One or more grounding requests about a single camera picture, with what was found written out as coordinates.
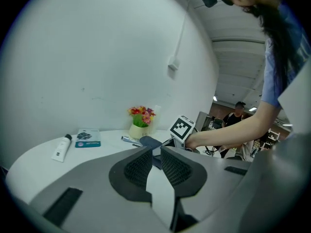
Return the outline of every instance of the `wall outlet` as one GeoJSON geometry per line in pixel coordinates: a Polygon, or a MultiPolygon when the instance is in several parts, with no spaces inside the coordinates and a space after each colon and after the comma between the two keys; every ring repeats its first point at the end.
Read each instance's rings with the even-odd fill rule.
{"type": "Polygon", "coordinates": [[[179,69],[180,61],[175,56],[171,56],[169,60],[169,68],[176,71],[179,69]]]}

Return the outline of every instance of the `white table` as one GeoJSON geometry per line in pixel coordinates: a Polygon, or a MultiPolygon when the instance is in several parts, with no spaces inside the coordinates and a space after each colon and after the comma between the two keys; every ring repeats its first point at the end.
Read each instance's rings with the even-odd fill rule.
{"type": "MultiPolygon", "coordinates": [[[[42,143],[20,156],[11,166],[6,183],[11,193],[27,204],[45,187],[66,174],[77,165],[92,160],[135,148],[132,143],[124,142],[121,136],[128,135],[127,130],[101,132],[101,146],[98,148],[75,148],[76,135],[68,149],[64,162],[51,159],[62,138],[42,143]]],[[[158,130],[150,135],[160,142],[170,138],[168,131],[158,130]]],[[[199,147],[201,154],[205,147],[199,147]]],[[[174,189],[162,170],[153,166],[147,180],[147,191],[152,194],[153,210],[164,224],[169,227],[173,215],[174,189]]]]}

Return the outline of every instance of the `ceiling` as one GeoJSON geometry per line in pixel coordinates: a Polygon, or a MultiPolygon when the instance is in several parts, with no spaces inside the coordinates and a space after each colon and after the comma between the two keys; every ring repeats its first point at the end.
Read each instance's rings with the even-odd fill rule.
{"type": "MultiPolygon", "coordinates": [[[[265,68],[265,35],[259,20],[221,0],[212,8],[205,7],[202,0],[190,0],[190,6],[211,38],[218,59],[218,102],[234,106],[243,101],[247,109],[258,107],[265,68]]],[[[288,119],[282,110],[277,123],[283,122],[288,119]]]]}

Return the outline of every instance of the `black mesh panel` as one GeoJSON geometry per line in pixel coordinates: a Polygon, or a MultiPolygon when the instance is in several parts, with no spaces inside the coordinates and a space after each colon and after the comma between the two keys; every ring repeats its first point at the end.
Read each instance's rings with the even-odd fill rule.
{"type": "Polygon", "coordinates": [[[133,184],[146,189],[147,178],[152,168],[152,151],[142,154],[124,168],[125,177],[133,184]]]}
{"type": "Polygon", "coordinates": [[[192,175],[192,167],[167,151],[162,151],[161,159],[163,171],[173,187],[186,181],[192,175]]]}

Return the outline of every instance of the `flower vase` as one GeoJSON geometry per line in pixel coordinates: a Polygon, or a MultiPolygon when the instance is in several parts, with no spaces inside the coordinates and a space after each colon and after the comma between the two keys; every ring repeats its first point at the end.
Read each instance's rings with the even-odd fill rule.
{"type": "Polygon", "coordinates": [[[148,134],[148,128],[149,127],[141,128],[141,127],[138,127],[138,126],[132,124],[132,126],[130,127],[130,130],[129,130],[129,135],[133,139],[139,140],[143,136],[146,136],[148,134]]]}

